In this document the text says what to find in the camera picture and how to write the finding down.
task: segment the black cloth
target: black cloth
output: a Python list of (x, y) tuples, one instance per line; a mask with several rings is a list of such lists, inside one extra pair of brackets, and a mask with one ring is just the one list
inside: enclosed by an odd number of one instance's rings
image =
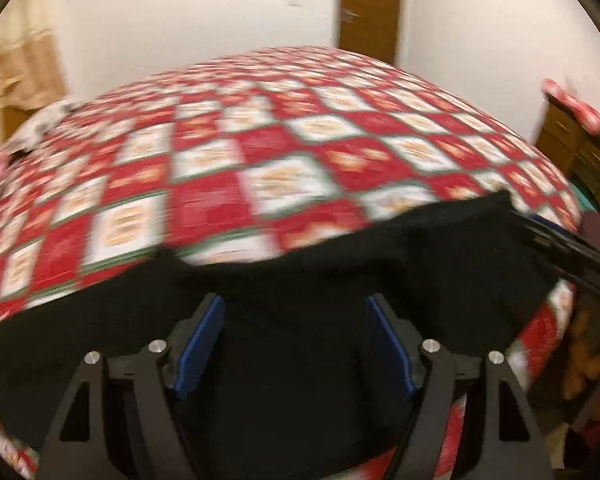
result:
[(115, 278), (0, 322), (0, 420), (36, 449), (91, 350), (138, 352), (221, 294), (226, 325), (178, 407), (215, 478), (319, 478), (393, 443), (404, 413), (376, 391), (365, 298), (451, 351), (504, 350), (557, 275), (510, 233), (509, 197), (435, 203), (266, 262), (192, 267), (158, 248)]

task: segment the bed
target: bed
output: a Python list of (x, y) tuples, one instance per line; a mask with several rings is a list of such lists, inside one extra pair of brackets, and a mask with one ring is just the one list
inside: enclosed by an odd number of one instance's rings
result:
[[(384, 62), (276, 48), (171, 70), (67, 115), (0, 190), (0, 320), (106, 280), (160, 243), (195, 264), (273, 258), (439, 200), (508, 189), (514, 206), (574, 230), (551, 162), (504, 124)], [(555, 287), (507, 358), (523, 387), (568, 323)], [(437, 475), (462, 425), (448, 422)], [(391, 450), (341, 478), (379, 479)], [(25, 478), (37, 455), (0, 426)]]

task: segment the silver bolt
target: silver bolt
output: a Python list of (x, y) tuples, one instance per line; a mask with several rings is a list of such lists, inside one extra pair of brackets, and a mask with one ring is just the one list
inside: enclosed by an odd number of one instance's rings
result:
[(440, 343), (435, 339), (425, 339), (422, 342), (422, 349), (429, 354), (435, 354), (440, 350)]
[(89, 352), (84, 356), (84, 362), (88, 365), (94, 365), (100, 360), (100, 352)]
[(153, 354), (161, 354), (167, 349), (167, 342), (162, 339), (154, 339), (149, 343), (149, 352)]
[(491, 350), (491, 352), (489, 352), (489, 361), (495, 365), (501, 365), (504, 362), (504, 355), (497, 350)]

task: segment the curtain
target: curtain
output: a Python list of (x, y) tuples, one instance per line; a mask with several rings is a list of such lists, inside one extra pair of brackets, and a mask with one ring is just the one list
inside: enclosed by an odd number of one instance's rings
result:
[(66, 95), (48, 0), (11, 0), (0, 14), (0, 144), (4, 107), (37, 110)]

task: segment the white wall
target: white wall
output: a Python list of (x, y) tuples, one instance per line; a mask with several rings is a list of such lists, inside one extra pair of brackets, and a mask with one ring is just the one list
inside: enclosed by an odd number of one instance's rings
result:
[(400, 67), (473, 102), (527, 139), (545, 77), (600, 110), (600, 34), (577, 0), (402, 0)]
[(211, 57), (338, 41), (338, 0), (51, 1), (68, 87), (79, 98)]

